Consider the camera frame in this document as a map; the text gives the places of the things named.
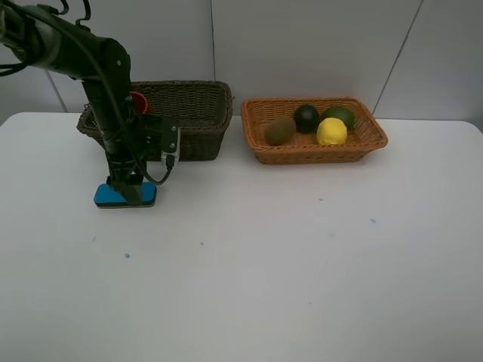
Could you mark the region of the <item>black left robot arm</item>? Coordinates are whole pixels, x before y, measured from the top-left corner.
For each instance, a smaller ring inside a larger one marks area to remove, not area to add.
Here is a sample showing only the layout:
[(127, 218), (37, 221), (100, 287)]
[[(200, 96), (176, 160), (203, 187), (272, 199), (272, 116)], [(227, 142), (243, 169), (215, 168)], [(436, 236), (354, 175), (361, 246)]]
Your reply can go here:
[(46, 5), (1, 3), (1, 44), (17, 63), (1, 75), (35, 67), (80, 81), (103, 139), (109, 175), (94, 196), (98, 207), (147, 207), (159, 181), (147, 172), (148, 117), (131, 97), (131, 59), (114, 39), (69, 23)]

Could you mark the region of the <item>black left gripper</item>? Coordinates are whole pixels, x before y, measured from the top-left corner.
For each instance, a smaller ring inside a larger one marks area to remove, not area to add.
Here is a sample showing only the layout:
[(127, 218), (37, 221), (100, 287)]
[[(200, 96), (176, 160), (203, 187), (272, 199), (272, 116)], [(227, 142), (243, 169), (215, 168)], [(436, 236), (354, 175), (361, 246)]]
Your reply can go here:
[(156, 186), (166, 181), (165, 177), (154, 179), (146, 165), (150, 152), (164, 151), (162, 143), (166, 139), (166, 118), (141, 114), (125, 118), (102, 116), (100, 133), (109, 168), (107, 183), (125, 199), (128, 206), (140, 206), (143, 203), (144, 180)]

